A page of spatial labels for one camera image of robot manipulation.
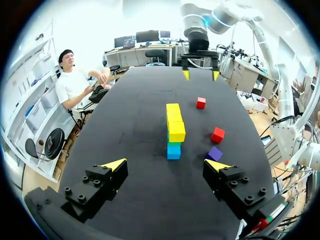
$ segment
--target white shelving unit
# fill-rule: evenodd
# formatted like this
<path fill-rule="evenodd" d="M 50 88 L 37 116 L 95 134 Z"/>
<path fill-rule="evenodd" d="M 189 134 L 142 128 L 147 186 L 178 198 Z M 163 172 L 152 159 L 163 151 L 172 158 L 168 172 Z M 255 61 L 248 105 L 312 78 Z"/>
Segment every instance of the white shelving unit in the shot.
<path fill-rule="evenodd" d="M 50 49 L 51 43 L 52 46 L 55 47 L 53 37 L 42 39 L 39 41 L 39 43 L 35 43 L 35 45 L 27 49 L 24 52 L 24 54 L 20 55 L 11 64 L 9 70 L 6 73 L 6 84 L 8 84 L 8 86 L 14 86 L 14 84 L 16 84 L 16 79 L 21 79 L 21 77 L 25 77 L 25 71 L 26 74 L 28 74 L 28 71 L 32 71 L 33 64 L 40 60 L 39 57 L 41 56 L 41 54 L 38 53 L 42 53 L 43 49 L 47 44 L 49 44 L 48 53 L 51 54 L 52 58 L 57 59 L 56 56 L 53 56 L 53 51 Z M 56 128 L 61 128 L 64 131 L 65 139 L 68 138 L 70 132 L 75 126 L 75 122 L 68 114 L 68 111 L 59 102 L 57 102 L 51 108 L 43 107 L 46 115 L 42 123 L 40 124 L 39 128 L 30 128 L 30 126 L 28 126 L 27 124 L 27 127 L 30 128 L 28 131 L 20 130 L 22 130 L 22 128 L 26 126 L 26 112 L 28 108 L 30 108 L 33 105 L 39 104 L 40 98 L 45 93 L 45 89 L 53 86 L 55 82 L 54 78 L 57 77 L 56 70 L 56 67 L 52 67 L 52 70 L 50 70 L 41 79 L 39 79 L 35 85 L 29 85 L 26 91 L 20 92 L 20 98 L 15 98 L 15 96 L 12 97 L 12 95 L 10 94 L 11 91 L 8 91 L 9 95 L 7 96 L 7 98 L 3 97 L 3 99 L 7 100 L 6 102 L 8 104 L 4 112 L 5 120 L 4 114 L 2 114 L 1 119 L 2 137 L 9 146 L 9 148 L 14 152 L 14 154 L 23 162 L 25 162 L 25 164 L 32 168 L 34 171 L 55 183 L 57 183 L 57 180 L 53 178 L 53 173 L 59 156 L 57 156 L 55 159 L 51 161 L 45 161 L 41 159 L 35 161 L 36 158 L 29 156 L 24 150 L 23 141 L 24 139 L 29 138 L 29 136 L 31 135 L 34 136 L 33 141 L 38 152 L 39 150 L 41 151 L 40 146 L 38 144 L 39 140 L 42 139 L 44 142 L 46 142 L 49 134 Z M 11 105 L 15 105 L 15 99 L 20 99 L 20 101 L 18 102 L 14 110 L 11 111 L 10 108 Z M 20 140 L 20 147 L 17 147 L 16 145 L 17 140 Z"/>

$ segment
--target computer monitor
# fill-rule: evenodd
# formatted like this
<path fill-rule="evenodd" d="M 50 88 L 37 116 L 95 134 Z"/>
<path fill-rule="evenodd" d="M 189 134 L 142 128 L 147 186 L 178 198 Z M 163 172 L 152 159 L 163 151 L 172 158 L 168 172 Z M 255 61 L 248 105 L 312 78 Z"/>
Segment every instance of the computer monitor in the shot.
<path fill-rule="evenodd" d="M 159 41 L 158 30 L 138 31 L 135 36 L 137 43 Z"/>
<path fill-rule="evenodd" d="M 169 39 L 171 37 L 170 31 L 160 31 L 161 39 Z"/>
<path fill-rule="evenodd" d="M 123 47 L 134 47 L 136 45 L 136 40 L 131 38 L 131 39 L 126 39 L 123 41 Z"/>
<path fill-rule="evenodd" d="M 132 35 L 130 36 L 122 36 L 114 39 L 114 48 L 119 48 L 124 46 L 124 40 L 132 39 Z"/>

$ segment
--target desk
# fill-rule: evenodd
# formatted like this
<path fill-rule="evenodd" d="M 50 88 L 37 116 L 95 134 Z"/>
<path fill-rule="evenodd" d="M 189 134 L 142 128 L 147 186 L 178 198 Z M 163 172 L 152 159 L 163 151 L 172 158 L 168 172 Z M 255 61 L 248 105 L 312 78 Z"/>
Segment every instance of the desk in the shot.
<path fill-rule="evenodd" d="M 262 90 L 254 89 L 256 81 L 263 84 Z M 251 63 L 238 58 L 235 59 L 230 80 L 232 88 L 247 91 L 248 93 L 254 91 L 255 94 L 269 100 L 276 84 L 277 81 L 275 79 L 254 67 Z"/>
<path fill-rule="evenodd" d="M 121 67 L 145 66 L 150 62 L 150 58 L 145 56 L 145 52 L 151 49 L 165 50 L 167 52 L 167 65 L 172 66 L 174 45 L 150 45 L 148 47 L 134 47 L 130 49 L 115 49 L 103 55 L 106 58 L 107 66 L 120 65 Z"/>
<path fill-rule="evenodd" d="M 240 221 L 202 177 L 215 126 L 226 131 L 217 146 L 220 162 L 241 166 L 273 195 L 264 146 L 234 91 L 222 77 L 212 81 L 209 70 L 189 71 L 186 81 L 180 67 L 132 68 L 98 104 L 71 150 L 59 192 L 81 181 L 92 164 L 127 158 L 129 175 L 85 224 L 130 240 L 234 240 Z M 206 98 L 203 110 L 196 108 L 199 96 Z M 167 103 L 180 104 L 185 124 L 180 160 L 166 156 Z"/>

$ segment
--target man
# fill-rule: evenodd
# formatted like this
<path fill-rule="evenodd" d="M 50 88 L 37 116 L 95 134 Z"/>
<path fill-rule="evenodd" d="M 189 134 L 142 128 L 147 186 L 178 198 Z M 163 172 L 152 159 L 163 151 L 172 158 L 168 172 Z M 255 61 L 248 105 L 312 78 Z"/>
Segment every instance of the man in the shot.
<path fill-rule="evenodd" d="M 110 78 L 108 67 L 104 67 L 102 71 L 79 69 L 75 66 L 74 53 L 69 49 L 60 54 L 59 65 L 62 68 L 62 73 L 55 84 L 55 91 L 59 102 L 66 109 L 81 112 L 81 109 L 89 103 L 98 103 L 111 88 L 107 84 Z M 95 77 L 96 84 L 90 86 L 88 77 Z M 87 110 L 92 110 L 95 107 L 93 105 Z"/>
<path fill-rule="evenodd" d="M 293 81 L 293 86 L 297 89 L 300 96 L 298 98 L 293 98 L 294 115 L 302 115 L 311 99 L 311 96 L 315 89 L 315 84 L 317 83 L 319 72 L 319 62 L 315 62 L 315 76 L 311 77 L 306 75 L 302 83 L 298 83 L 297 80 Z M 310 117 L 313 124 L 318 120 L 318 111 L 320 111 L 320 104 L 316 105 L 314 111 Z"/>

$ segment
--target bolt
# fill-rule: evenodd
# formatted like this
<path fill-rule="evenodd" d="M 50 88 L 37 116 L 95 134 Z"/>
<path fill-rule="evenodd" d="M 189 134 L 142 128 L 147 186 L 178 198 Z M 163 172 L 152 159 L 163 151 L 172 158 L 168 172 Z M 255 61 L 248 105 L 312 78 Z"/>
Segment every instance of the bolt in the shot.
<path fill-rule="evenodd" d="M 100 187 L 100 181 L 99 180 L 94 180 L 93 181 L 93 185 L 96 187 L 96 188 L 98 188 L 98 187 Z"/>
<path fill-rule="evenodd" d="M 235 188 L 238 185 L 237 181 L 232 181 L 231 182 L 231 187 Z"/>
<path fill-rule="evenodd" d="M 66 186 L 66 187 L 64 188 L 64 193 L 65 193 L 66 195 L 70 195 L 70 194 L 72 193 L 71 188 L 70 188 L 69 186 Z"/>
<path fill-rule="evenodd" d="M 37 209 L 37 210 L 41 210 L 41 209 L 42 209 L 42 206 L 41 206 L 39 203 L 37 203 L 37 204 L 36 204 L 36 209 Z"/>
<path fill-rule="evenodd" d="M 242 178 L 242 182 L 244 184 L 248 183 L 249 182 L 249 178 L 247 176 L 245 176 L 244 178 Z"/>
<path fill-rule="evenodd" d="M 247 197 L 244 199 L 244 201 L 245 201 L 247 204 L 251 204 L 251 203 L 253 202 L 253 200 L 254 200 L 254 197 L 251 196 L 251 195 L 247 196 Z"/>
<path fill-rule="evenodd" d="M 266 194 L 266 192 L 267 192 L 267 189 L 265 189 L 265 188 L 263 187 L 263 188 L 260 189 L 259 195 L 260 195 L 260 196 L 264 196 L 264 195 Z"/>
<path fill-rule="evenodd" d="M 88 183 L 89 182 L 89 178 L 87 176 L 83 176 L 82 177 L 82 182 L 85 183 L 85 184 Z"/>
<path fill-rule="evenodd" d="M 84 203 L 84 202 L 86 202 L 86 196 L 85 195 L 82 195 L 82 194 L 80 194 L 79 196 L 78 196 L 78 201 L 79 201 L 79 203 Z"/>

